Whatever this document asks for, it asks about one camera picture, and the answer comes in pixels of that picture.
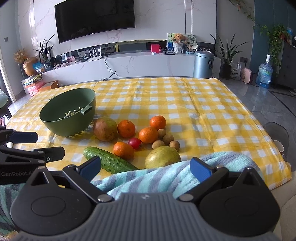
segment screw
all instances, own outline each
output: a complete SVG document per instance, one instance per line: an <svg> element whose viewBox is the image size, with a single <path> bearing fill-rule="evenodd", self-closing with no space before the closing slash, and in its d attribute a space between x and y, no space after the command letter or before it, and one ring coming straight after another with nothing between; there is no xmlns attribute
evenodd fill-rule
<svg viewBox="0 0 296 241"><path fill-rule="evenodd" d="M113 198L108 194L101 194L98 196L99 202L110 202Z"/></svg>
<svg viewBox="0 0 296 241"><path fill-rule="evenodd" d="M181 195L179 197L179 199L183 202L190 202L191 200L193 200L193 196L189 193L185 193L185 194Z"/></svg>

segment plastic bag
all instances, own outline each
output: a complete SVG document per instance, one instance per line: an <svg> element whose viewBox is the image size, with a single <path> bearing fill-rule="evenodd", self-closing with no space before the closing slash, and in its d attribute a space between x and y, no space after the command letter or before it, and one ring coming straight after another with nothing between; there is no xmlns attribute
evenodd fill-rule
<svg viewBox="0 0 296 241"><path fill-rule="evenodd" d="M237 63L237 66L235 66L235 67L234 67L234 65L232 65L230 78L232 78L234 80L240 80L241 70L242 70L242 67L241 67L240 63Z"/></svg>

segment fluffy towel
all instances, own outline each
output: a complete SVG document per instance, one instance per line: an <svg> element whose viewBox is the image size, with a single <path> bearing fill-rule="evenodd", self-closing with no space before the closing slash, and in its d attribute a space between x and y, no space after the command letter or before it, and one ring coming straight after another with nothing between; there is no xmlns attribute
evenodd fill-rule
<svg viewBox="0 0 296 241"><path fill-rule="evenodd" d="M256 163L247 156L235 152L217 152L200 159L210 166L222 165L233 172L240 172L245 167L252 166L261 174ZM189 164L190 160L156 169L122 172L92 183L114 199L118 199L122 192L167 191L177 198L200 183L190 172ZM0 234L2 235L14 230L9 210L22 187L23 184L0 185Z"/></svg>

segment cucumber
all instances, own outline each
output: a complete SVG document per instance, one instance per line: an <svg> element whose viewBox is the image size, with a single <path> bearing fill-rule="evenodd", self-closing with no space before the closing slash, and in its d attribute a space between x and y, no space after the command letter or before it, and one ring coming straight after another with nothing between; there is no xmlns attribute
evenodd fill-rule
<svg viewBox="0 0 296 241"><path fill-rule="evenodd" d="M130 164L126 160L96 147L87 147L83 151L83 155L86 159L91 159L94 156L98 156L101 159L101 168L105 169L111 174L120 172L139 170L134 165Z"/></svg>

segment cherry tomato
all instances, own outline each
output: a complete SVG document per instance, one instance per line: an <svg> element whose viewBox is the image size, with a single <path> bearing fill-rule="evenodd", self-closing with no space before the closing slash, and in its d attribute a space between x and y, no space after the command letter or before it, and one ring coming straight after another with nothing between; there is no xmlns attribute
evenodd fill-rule
<svg viewBox="0 0 296 241"><path fill-rule="evenodd" d="M138 138L132 138L128 141L128 144L132 146L132 148L134 148L134 150L138 150L141 147L141 140Z"/></svg>

